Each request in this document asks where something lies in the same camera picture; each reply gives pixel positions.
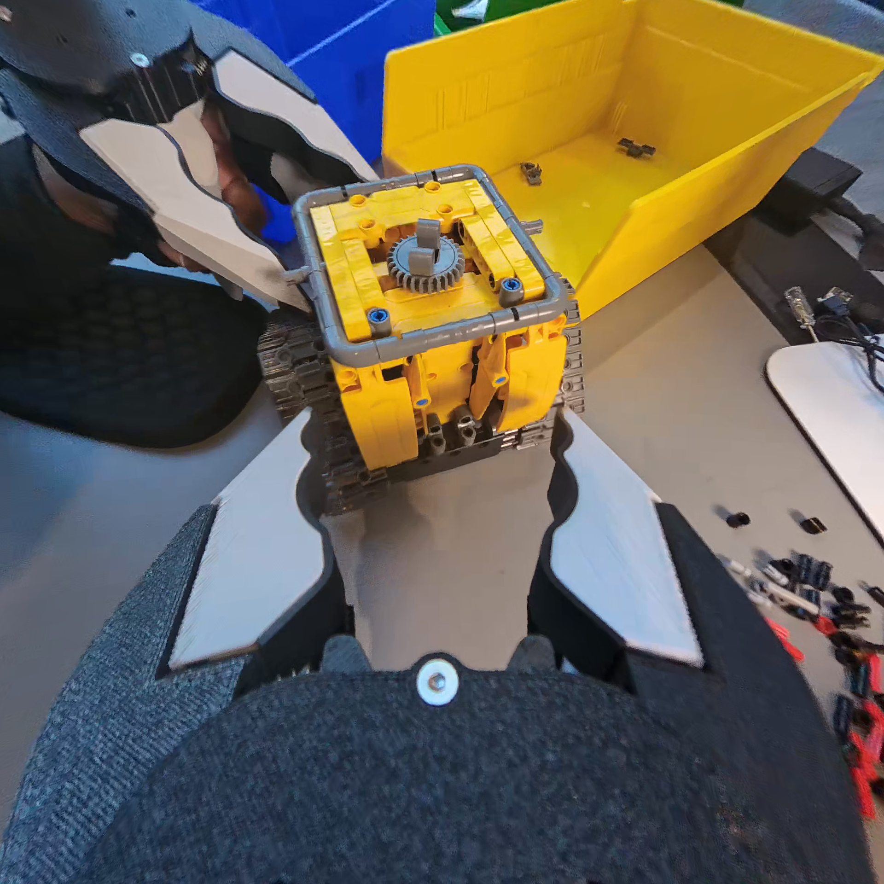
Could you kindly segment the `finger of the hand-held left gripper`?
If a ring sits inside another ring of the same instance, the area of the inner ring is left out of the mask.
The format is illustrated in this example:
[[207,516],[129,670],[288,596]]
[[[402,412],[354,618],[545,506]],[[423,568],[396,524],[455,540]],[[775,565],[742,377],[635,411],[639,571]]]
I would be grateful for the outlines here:
[[147,205],[161,237],[220,279],[263,299],[312,312],[277,254],[221,198],[204,103],[157,126],[107,118],[80,137]]
[[347,186],[378,174],[325,109],[228,50],[213,65],[214,102],[249,180],[260,186]]

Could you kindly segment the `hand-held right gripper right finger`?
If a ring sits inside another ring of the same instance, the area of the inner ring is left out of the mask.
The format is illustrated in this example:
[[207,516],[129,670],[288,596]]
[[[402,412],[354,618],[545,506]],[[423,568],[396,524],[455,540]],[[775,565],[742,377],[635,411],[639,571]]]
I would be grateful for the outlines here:
[[529,588],[531,635],[547,642],[564,675],[629,690],[635,663],[702,675],[660,497],[573,411],[556,414],[550,451],[552,521]]

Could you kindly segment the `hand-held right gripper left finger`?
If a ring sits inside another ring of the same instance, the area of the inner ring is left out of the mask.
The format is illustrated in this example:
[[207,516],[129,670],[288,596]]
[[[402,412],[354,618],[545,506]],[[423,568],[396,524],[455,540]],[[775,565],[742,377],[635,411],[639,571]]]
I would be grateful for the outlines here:
[[305,408],[210,504],[168,640],[168,676],[243,664],[246,690],[318,668],[355,638],[326,512],[322,417]]

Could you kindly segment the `grey toy track belt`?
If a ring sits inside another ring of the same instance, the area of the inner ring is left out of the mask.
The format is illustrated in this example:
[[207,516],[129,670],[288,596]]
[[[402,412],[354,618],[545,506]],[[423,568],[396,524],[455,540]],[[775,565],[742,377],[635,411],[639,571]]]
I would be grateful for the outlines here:
[[282,426],[306,407],[319,418],[326,514],[355,512],[380,499],[389,484],[385,468],[370,470],[365,464],[317,322],[293,308],[272,310],[257,356]]
[[586,396],[582,360],[580,307],[572,284],[560,272],[557,271],[555,275],[569,295],[569,304],[566,312],[567,322],[564,331],[567,338],[567,350],[562,380],[558,394],[547,415],[541,420],[523,426],[518,431],[515,443],[516,450],[537,448],[549,443],[552,439],[555,417],[559,408],[565,407],[580,416],[585,414]]

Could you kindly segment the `yellow building-block toy vehicle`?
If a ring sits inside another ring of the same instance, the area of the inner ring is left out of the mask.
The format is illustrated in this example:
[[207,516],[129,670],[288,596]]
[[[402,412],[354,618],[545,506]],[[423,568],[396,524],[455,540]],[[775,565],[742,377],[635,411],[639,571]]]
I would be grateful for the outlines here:
[[366,477],[548,437],[576,392],[579,306],[483,170],[314,191],[293,221]]

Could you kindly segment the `green plastic storage bin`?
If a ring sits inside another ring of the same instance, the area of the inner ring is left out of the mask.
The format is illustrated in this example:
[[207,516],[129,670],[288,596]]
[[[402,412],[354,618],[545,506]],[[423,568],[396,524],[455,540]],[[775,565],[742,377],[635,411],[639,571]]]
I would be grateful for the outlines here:
[[434,36],[448,35],[559,3],[560,1],[436,1]]

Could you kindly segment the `yellow plastic storage bin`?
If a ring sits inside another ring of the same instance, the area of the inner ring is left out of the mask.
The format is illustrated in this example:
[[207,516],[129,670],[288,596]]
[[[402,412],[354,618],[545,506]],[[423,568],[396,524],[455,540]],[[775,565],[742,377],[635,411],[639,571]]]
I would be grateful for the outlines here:
[[483,169],[587,318],[756,207],[881,72],[720,2],[560,2],[389,52],[384,170]]

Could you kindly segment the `grey desk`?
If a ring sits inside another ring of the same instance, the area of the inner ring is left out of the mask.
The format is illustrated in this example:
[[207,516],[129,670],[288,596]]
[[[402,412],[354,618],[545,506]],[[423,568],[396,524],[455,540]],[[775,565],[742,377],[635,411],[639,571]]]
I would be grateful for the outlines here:
[[[715,552],[800,550],[882,585],[882,550],[763,378],[784,340],[703,248],[582,327],[586,423]],[[264,389],[189,448],[97,443],[2,415],[2,826],[50,707],[120,601],[279,432]],[[545,449],[397,485],[329,530],[378,669],[444,651],[502,669],[550,521]]]

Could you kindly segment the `person's left hand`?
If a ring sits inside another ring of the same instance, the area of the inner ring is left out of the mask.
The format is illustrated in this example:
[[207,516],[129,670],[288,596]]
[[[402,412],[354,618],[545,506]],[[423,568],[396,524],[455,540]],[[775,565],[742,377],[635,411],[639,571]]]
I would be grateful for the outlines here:
[[[233,214],[237,217],[241,225],[243,225],[251,233],[259,233],[266,222],[266,213],[261,204],[260,198],[257,196],[254,187],[249,182],[246,174],[240,169],[235,158],[231,137],[227,129],[227,124],[219,109],[211,104],[205,104],[200,122],[204,128],[207,137],[210,139],[214,160],[215,160],[215,177],[211,180],[210,189],[215,190],[221,200],[233,210]],[[35,141],[28,136],[40,151],[52,162],[58,172],[72,185],[82,191],[93,193],[96,196],[104,197],[114,201],[127,209],[137,212],[131,206],[124,205],[119,199],[113,196],[106,188],[90,182],[81,175],[77,175],[72,171],[67,171],[61,163],[42,149]],[[163,254],[171,261],[171,266],[160,266],[146,258],[153,264],[163,268],[181,268],[189,272],[208,273],[209,269],[199,263],[190,256],[185,255],[181,249],[171,245],[171,243],[160,233],[157,232],[156,226],[150,222],[145,215],[143,216],[147,223],[154,228],[159,240],[159,247]]]

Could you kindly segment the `blue plastic storage bin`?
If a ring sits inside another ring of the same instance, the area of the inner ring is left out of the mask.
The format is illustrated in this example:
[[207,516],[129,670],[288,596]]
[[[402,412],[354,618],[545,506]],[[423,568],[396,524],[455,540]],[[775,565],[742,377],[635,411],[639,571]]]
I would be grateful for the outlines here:
[[315,93],[362,157],[380,161],[384,62],[434,35],[433,1],[197,1],[263,42]]

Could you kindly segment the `black quilted pad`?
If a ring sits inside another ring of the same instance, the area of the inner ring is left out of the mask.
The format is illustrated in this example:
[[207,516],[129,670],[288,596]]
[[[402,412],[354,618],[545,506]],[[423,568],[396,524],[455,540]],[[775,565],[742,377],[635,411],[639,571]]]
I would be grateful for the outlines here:
[[267,325],[248,297],[113,264],[51,285],[2,279],[2,413],[129,447],[202,443],[255,394]]

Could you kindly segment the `pile of small building pieces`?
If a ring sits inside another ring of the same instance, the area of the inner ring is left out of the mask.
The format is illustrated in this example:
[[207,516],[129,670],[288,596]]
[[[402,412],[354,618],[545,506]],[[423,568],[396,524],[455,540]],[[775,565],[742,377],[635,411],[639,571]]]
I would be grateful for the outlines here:
[[829,643],[846,688],[834,700],[835,740],[860,817],[876,821],[883,795],[883,648],[863,633],[871,627],[872,607],[836,584],[832,564],[823,559],[794,553],[750,567],[722,554],[718,558],[758,608],[807,622]]

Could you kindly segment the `white monitor stand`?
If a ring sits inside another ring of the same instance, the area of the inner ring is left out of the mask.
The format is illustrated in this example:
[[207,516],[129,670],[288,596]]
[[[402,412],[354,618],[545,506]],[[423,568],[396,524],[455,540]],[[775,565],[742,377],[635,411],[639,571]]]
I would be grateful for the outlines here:
[[856,511],[883,542],[883,398],[857,348],[820,342],[780,348],[768,385]]

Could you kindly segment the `small clear plug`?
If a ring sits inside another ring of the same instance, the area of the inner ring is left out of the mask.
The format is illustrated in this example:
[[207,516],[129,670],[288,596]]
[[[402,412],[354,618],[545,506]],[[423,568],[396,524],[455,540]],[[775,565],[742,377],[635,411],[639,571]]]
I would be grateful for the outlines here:
[[815,330],[816,315],[801,287],[790,287],[783,297],[798,326],[810,336],[813,343],[819,344],[820,338]]

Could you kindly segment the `black power adapter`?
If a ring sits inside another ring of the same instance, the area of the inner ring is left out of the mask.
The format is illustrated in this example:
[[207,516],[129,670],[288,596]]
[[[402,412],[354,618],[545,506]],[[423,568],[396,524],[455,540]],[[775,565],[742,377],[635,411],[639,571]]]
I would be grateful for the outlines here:
[[797,225],[824,211],[850,222],[861,233],[858,262],[867,271],[883,271],[883,222],[847,198],[862,171],[825,151],[803,151],[768,194],[776,215]]

